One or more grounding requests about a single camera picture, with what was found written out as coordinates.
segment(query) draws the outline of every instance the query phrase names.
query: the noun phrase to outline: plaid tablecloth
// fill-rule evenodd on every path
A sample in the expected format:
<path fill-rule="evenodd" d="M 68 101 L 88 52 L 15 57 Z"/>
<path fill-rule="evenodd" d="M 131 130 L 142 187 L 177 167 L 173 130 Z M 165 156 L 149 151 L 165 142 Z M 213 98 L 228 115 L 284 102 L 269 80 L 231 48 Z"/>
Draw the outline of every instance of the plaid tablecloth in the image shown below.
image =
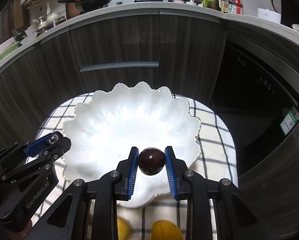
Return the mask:
<path fill-rule="evenodd" d="M 39 129 L 36 138 L 40 138 L 53 131 L 62 131 L 62 123 L 74 117 L 76 104 L 89 102 L 93 93 L 75 97 L 56 108 L 45 120 Z M 175 99 L 182 96 L 173 95 Z M 200 173 L 204 178 L 219 181 L 222 178 L 230 179 L 237 186 L 236 152 L 232 136 L 223 121 L 208 107 L 187 98 L 189 101 L 189 113 L 197 116 L 202 121 L 199 133 L 199 143 L 202 155 L 190 167 Z M 70 182 L 63 177 L 66 164 L 62 159 L 55 162 L 58 185 L 53 189 L 44 203 L 32 218 L 33 224 L 44 214 L 59 195 L 69 186 Z M 213 211 L 213 203 L 210 200 L 211 217 L 213 225 L 213 239 L 216 236 L 216 224 Z M 125 218 L 132 228 L 130 240 L 151 239 L 152 224 L 157 220 L 169 220 L 176 224 L 183 232 L 185 239 L 186 229 L 186 201 L 175 201 L 170 194 L 155 198 L 149 205 L 143 208 L 127 209 L 117 208 L 118 216 Z"/>

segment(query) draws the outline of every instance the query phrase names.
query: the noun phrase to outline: wok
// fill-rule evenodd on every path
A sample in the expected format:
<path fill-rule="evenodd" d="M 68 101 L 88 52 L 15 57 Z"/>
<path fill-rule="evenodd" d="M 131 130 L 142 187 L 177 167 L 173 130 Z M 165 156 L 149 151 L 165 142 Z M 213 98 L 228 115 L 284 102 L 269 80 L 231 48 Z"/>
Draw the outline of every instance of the wok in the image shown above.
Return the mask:
<path fill-rule="evenodd" d="M 80 11 L 94 10 L 111 2 L 111 0 L 58 0 L 59 3 L 75 3 Z"/>

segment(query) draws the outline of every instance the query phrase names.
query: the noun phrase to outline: checkered tablecloth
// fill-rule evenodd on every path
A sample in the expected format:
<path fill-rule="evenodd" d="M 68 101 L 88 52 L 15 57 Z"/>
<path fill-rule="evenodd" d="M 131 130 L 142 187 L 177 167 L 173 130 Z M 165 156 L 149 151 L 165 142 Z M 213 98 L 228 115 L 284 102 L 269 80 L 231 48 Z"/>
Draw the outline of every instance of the checkered tablecloth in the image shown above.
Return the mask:
<path fill-rule="evenodd" d="M 93 93 L 75 97 L 56 108 L 51 115 L 41 125 L 36 138 L 40 138 L 53 131 L 62 132 L 64 121 L 74 117 L 76 104 L 89 102 Z M 182 96 L 173 95 L 175 99 Z M 199 143 L 201 146 L 201 156 L 190 167 L 200 173 L 204 178 L 219 181 L 222 178 L 230 179 L 237 186 L 236 173 L 236 152 L 233 139 L 223 121 L 208 107 L 187 98 L 189 101 L 189 113 L 197 116 L 202 121 L 199 133 Z M 66 164 L 62 159 L 55 162 L 58 185 L 53 189 L 44 203 L 37 210 L 32 218 L 33 224 L 44 214 L 59 195 L 69 186 L 70 182 L 63 177 L 63 170 Z M 216 224 L 213 211 L 213 203 L 210 201 L 211 217 L 213 225 L 213 239 L 216 236 Z M 175 201 L 170 194 L 155 198 L 149 205 L 143 208 L 127 209 L 117 208 L 118 216 L 125 218 L 132 228 L 130 240 L 151 239 L 152 224 L 157 220 L 169 220 L 177 225 L 183 232 L 185 239 L 186 229 L 186 201 Z"/>

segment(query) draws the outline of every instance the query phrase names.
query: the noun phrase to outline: yellow fruit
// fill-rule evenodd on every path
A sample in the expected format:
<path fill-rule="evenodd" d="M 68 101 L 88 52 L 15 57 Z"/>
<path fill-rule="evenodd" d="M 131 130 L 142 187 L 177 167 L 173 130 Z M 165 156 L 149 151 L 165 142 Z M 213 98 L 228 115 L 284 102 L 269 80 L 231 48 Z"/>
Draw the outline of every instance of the yellow fruit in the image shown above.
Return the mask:
<path fill-rule="evenodd" d="M 182 231 L 167 220 L 158 220 L 152 226 L 152 240 L 182 240 L 182 237 Z"/>
<path fill-rule="evenodd" d="M 126 240 L 131 233 L 131 229 L 127 221 L 121 217 L 117 217 L 117 228 L 118 240 Z"/>

